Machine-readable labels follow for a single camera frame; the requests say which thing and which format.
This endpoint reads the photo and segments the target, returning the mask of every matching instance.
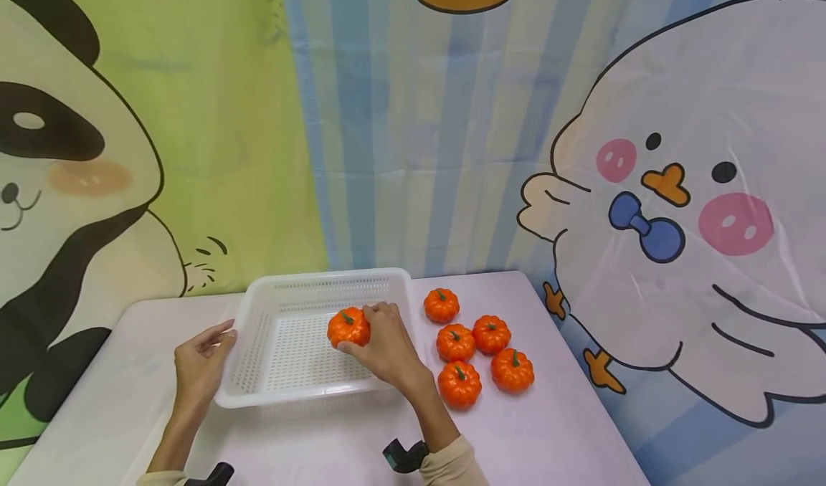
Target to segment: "hand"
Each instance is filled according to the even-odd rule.
[[[238,334],[230,330],[233,322],[229,319],[207,328],[175,348],[178,389],[173,416],[185,416],[200,423],[207,415],[209,404],[221,385],[224,362],[237,340]]]
[[[355,357],[408,399],[420,384],[433,383],[433,373],[419,360],[396,303],[365,305],[362,310],[370,323],[369,343],[363,347],[342,341],[338,349]]]

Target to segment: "cartoon backdrop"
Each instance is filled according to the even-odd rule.
[[[5,485],[131,302],[327,259],[282,0],[0,0],[0,34]]]
[[[653,485],[820,484],[826,1],[283,1],[0,0],[0,484],[129,303],[384,265],[525,271]]]

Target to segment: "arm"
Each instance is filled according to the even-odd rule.
[[[183,485],[186,481],[184,465],[198,427],[221,384],[224,362],[235,345],[236,333],[230,330],[232,324],[230,319],[207,328],[175,349],[178,388],[172,416],[146,475],[138,480],[139,486]]]
[[[370,343],[341,343],[342,350],[362,363],[376,377],[390,383],[409,401],[422,428],[431,454],[424,458],[422,479],[426,486],[487,486],[473,448],[462,437],[445,408],[433,373],[419,360],[399,309],[392,303],[364,307],[370,323]]]

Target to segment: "beige sleeve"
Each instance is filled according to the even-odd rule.
[[[419,473],[424,486],[488,486],[473,455],[473,447],[464,436],[425,457]]]
[[[138,477],[137,486],[184,486],[184,472],[153,472]]]

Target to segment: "orange pumpkin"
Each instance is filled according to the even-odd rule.
[[[442,361],[469,361],[476,353],[473,334],[462,325],[447,325],[436,335],[436,350]]]
[[[333,348],[342,340],[349,340],[359,346],[370,341],[370,323],[366,322],[361,308],[348,307],[337,313],[327,323],[327,339]]]
[[[479,393],[482,393],[479,373],[467,362],[449,362],[439,373],[439,393],[450,408],[460,411],[471,409]]]
[[[525,354],[508,348],[496,354],[490,361],[493,383],[502,391],[519,394],[533,384],[533,363]]]
[[[511,342],[511,331],[500,318],[483,316],[473,324],[473,339],[480,352],[492,356],[505,350]]]
[[[450,323],[460,313],[460,299],[450,289],[434,289],[424,299],[424,313],[434,323]]]

